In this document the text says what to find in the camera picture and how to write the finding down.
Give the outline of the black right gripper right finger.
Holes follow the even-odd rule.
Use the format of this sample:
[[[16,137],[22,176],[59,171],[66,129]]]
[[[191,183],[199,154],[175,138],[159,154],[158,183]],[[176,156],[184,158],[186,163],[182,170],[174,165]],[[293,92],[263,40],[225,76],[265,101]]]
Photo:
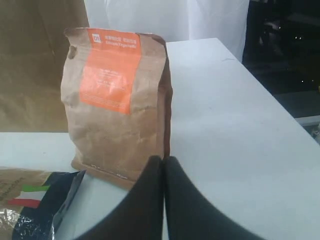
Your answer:
[[[214,207],[188,178],[177,158],[163,160],[170,240],[256,240],[258,236]]]

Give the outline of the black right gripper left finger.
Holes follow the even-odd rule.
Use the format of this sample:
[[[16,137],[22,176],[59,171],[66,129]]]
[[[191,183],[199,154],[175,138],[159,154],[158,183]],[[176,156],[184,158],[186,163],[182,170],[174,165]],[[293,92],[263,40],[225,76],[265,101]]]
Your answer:
[[[161,240],[163,236],[163,164],[151,156],[124,199],[78,240]]]

